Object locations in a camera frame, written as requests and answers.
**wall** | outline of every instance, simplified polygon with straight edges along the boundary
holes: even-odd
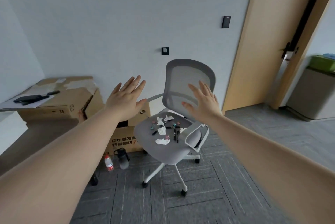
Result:
[[[47,77],[93,75],[103,99],[141,74],[142,97],[163,92],[165,65],[210,66],[223,103],[249,0],[10,0]],[[231,15],[228,29],[222,16]],[[170,47],[162,56],[161,47]]]
[[[8,0],[0,0],[0,103],[44,78]]]
[[[289,90],[281,106],[285,106],[295,86],[297,85],[304,69],[308,66],[311,56],[322,55],[324,53],[335,53],[335,0],[330,0],[326,11],[316,29],[313,40],[306,52],[306,57],[300,65],[295,78],[290,85]]]

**chair wheel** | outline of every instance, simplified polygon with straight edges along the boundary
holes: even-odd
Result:
[[[182,191],[180,192],[180,194],[181,194],[183,197],[186,196],[186,193],[187,193],[187,191],[184,191],[183,189],[182,189]]]
[[[142,187],[143,187],[143,188],[147,188],[147,187],[148,187],[148,184],[149,184],[148,182],[145,183],[145,182],[143,181],[143,182],[142,182]]]

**floor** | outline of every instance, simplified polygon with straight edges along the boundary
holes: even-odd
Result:
[[[287,110],[260,104],[226,112],[230,119],[335,170],[335,120],[305,122]],[[177,164],[188,186],[166,166],[143,189],[143,178],[159,163],[141,152],[131,153],[130,166],[97,168],[99,183],[85,189],[71,224],[79,223],[291,223],[257,182],[211,131],[196,164]]]

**open cardboard box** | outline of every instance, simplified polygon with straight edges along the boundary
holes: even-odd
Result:
[[[59,90],[60,93],[36,108],[2,109],[16,110],[24,121],[45,119],[78,119],[78,111],[85,114],[103,108],[100,91],[91,76],[43,79],[19,95],[47,94]]]
[[[88,104],[86,108],[86,116],[90,118],[99,110],[96,109],[95,96],[92,98],[91,102]],[[134,136],[134,127],[139,122],[145,120],[150,117],[150,108],[149,103],[146,102],[142,107],[142,110],[133,118],[128,121],[120,122],[116,127],[108,145],[106,147],[105,152],[109,154],[113,154],[113,152],[121,147],[125,148],[128,153],[137,152],[143,150],[140,144],[137,142]]]

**gray chair seat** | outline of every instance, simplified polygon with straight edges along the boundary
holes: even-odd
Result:
[[[174,119],[167,122],[165,126],[172,126],[173,123],[179,122],[179,126],[185,129],[192,125],[192,122],[175,113],[161,112],[136,125],[134,129],[134,135],[143,149],[147,151],[148,154],[150,154],[153,158],[162,163],[174,165],[181,161],[190,152],[190,147],[181,141],[177,143],[177,141],[173,140],[174,129],[166,129],[166,135],[170,136],[170,142],[167,145],[159,145],[155,142],[157,139],[165,138],[165,135],[160,135],[158,132],[155,135],[152,135],[152,133],[159,128],[157,125],[157,117],[162,117],[164,121],[166,115],[173,116]],[[156,124],[154,129],[151,130],[150,127],[153,121],[155,121]],[[198,129],[188,137],[187,143],[189,143],[192,147],[195,147],[200,139],[201,132]]]

